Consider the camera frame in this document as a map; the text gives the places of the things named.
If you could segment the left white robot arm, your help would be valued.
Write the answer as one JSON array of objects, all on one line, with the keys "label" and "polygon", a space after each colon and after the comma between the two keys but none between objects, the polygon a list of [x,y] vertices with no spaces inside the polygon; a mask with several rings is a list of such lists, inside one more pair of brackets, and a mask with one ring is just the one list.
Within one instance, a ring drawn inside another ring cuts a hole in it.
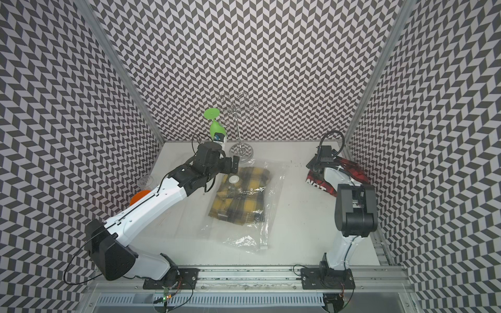
[{"label": "left white robot arm", "polygon": [[127,278],[162,280],[174,266],[166,256],[134,248],[140,232],[164,212],[189,197],[218,174],[236,174],[238,156],[226,156],[222,145],[204,142],[186,162],[168,172],[159,185],[129,208],[86,226],[85,251],[108,281]]}]

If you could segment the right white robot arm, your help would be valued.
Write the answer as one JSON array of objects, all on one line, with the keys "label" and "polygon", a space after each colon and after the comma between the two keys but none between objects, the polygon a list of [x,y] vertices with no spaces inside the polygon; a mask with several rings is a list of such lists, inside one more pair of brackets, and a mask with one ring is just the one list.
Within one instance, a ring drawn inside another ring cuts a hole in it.
[{"label": "right white robot arm", "polygon": [[307,165],[307,183],[337,198],[335,226],[341,236],[320,262],[323,279],[346,275],[358,243],[378,228],[377,200],[369,178],[359,164],[336,153],[320,144]]}]

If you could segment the red plaid shirt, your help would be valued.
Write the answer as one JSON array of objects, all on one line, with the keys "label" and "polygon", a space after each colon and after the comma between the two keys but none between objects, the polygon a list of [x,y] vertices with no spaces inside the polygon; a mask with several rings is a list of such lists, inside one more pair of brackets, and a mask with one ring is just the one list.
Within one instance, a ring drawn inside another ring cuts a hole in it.
[{"label": "red plaid shirt", "polygon": [[338,185],[369,185],[369,178],[360,165],[340,156],[327,161],[317,159],[315,155],[307,164],[309,169],[306,183],[332,196],[337,195]]}]

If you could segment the clear plastic vacuum bag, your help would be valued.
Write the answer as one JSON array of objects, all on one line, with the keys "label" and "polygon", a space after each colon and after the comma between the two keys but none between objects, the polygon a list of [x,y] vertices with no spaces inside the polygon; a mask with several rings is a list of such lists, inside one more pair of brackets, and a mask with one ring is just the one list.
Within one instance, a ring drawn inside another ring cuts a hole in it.
[{"label": "clear plastic vacuum bag", "polygon": [[198,236],[249,253],[267,250],[288,170],[285,162],[251,159],[218,178]]}]

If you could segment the yellow plaid shirt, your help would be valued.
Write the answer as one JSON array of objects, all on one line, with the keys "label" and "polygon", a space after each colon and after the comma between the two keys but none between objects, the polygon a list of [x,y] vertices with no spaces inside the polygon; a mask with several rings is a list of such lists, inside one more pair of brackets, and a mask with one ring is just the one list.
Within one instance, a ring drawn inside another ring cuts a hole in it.
[{"label": "yellow plaid shirt", "polygon": [[[231,184],[228,181],[231,176],[239,176],[240,180]],[[263,222],[271,172],[260,167],[243,167],[231,176],[223,177],[208,216],[240,226]]]}]

